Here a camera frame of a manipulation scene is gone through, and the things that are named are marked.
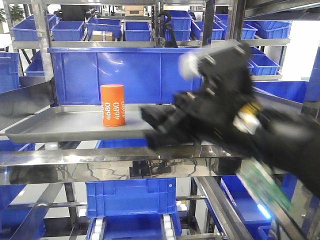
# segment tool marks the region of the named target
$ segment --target metal tray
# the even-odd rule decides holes
[[[102,124],[99,105],[65,105],[49,108],[7,129],[15,143],[47,143],[143,138],[152,127],[140,117],[139,104],[126,104],[125,125]]]

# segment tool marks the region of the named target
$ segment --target orange cylinder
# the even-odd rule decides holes
[[[117,127],[126,123],[125,87],[121,84],[101,85],[103,125]]]

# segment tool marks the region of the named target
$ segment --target reflective metal surface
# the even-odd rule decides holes
[[[47,49],[51,47],[50,29],[47,19],[47,6],[42,0],[31,0],[35,27],[37,29],[39,49],[41,52],[42,65],[46,81],[50,81],[54,77],[51,55],[47,53]],[[56,86],[54,85],[53,96],[56,98]]]
[[[319,0],[254,0],[245,11],[245,17],[277,13],[286,10],[301,10],[320,6]]]
[[[232,175],[241,159],[215,145],[2,152],[0,185]]]
[[[200,193],[207,197],[207,206],[218,219],[229,240],[253,240],[217,181],[210,176],[195,178]]]
[[[305,10],[294,10],[275,12],[266,15],[247,17],[245,20],[269,20],[269,21],[293,21],[293,20],[320,20],[320,13],[306,12]]]
[[[44,76],[20,76],[19,82],[21,87],[29,87],[36,84],[41,84],[46,81]]]
[[[177,240],[223,240],[225,237],[219,233],[202,233],[194,235],[177,236]]]
[[[255,92],[254,95],[263,107],[273,108],[280,112],[300,114],[303,107],[302,103],[291,101],[274,95],[267,95],[261,92]]]
[[[102,124],[101,106],[65,105],[49,108],[7,129],[16,143],[143,138],[152,127],[140,117],[138,104],[126,104],[125,125]]]
[[[4,129],[53,103],[51,82],[0,93],[0,129]]]
[[[88,0],[43,0],[44,4],[87,5]],[[90,4],[113,5],[114,0],[93,0]],[[155,0],[116,0],[117,5],[153,5]]]

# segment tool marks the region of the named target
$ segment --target metal pole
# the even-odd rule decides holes
[[[228,22],[226,29],[226,39],[235,39],[240,42],[242,28],[245,19],[246,0],[230,1]]]
[[[154,6],[154,30],[157,47],[159,46],[159,1],[155,1]]]
[[[207,197],[207,206],[218,219],[229,240],[252,240],[252,236],[212,176],[196,177],[200,193]]]
[[[302,114],[320,120],[320,43],[314,59],[309,84],[302,106]]]
[[[10,240],[32,239],[56,199],[62,183],[50,183]]]
[[[50,81],[54,77],[54,70],[50,53],[47,49],[51,47],[50,30],[48,25],[46,6],[41,0],[31,0],[35,27],[38,34],[39,49],[41,52],[44,77],[46,81]]]
[[[216,0],[205,1],[202,46],[211,45]]]

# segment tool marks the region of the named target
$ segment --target stainless steel shelf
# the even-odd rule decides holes
[[[247,3],[244,17],[283,12],[287,10],[302,10],[320,6],[319,0],[251,0]]]
[[[43,0],[44,4],[87,5],[88,0]],[[155,0],[92,0],[91,5],[154,5]]]
[[[52,41],[51,44],[53,48],[152,48],[156,46],[154,41]]]
[[[252,75],[251,79],[252,81],[273,81],[273,80],[280,80],[282,79],[282,74],[276,74],[276,75]]]
[[[138,104],[125,105],[125,118],[125,125],[107,127],[102,124],[101,106],[56,106],[12,126],[5,134],[15,143],[47,143],[143,138],[144,131],[152,129],[141,119]]]
[[[31,4],[31,0],[7,0],[8,4]]]
[[[37,41],[13,41],[12,47],[14,49],[38,49],[39,42],[37,42]]]
[[[249,46],[285,46],[290,43],[289,38],[279,38],[279,39],[243,39],[242,43],[246,43]],[[211,42],[211,47],[221,47],[224,40],[213,40]]]
[[[290,43],[290,38],[276,38],[276,39],[244,39],[242,43],[250,46],[285,46]]]
[[[164,4],[168,5],[203,6],[205,3],[205,0],[164,0]]]

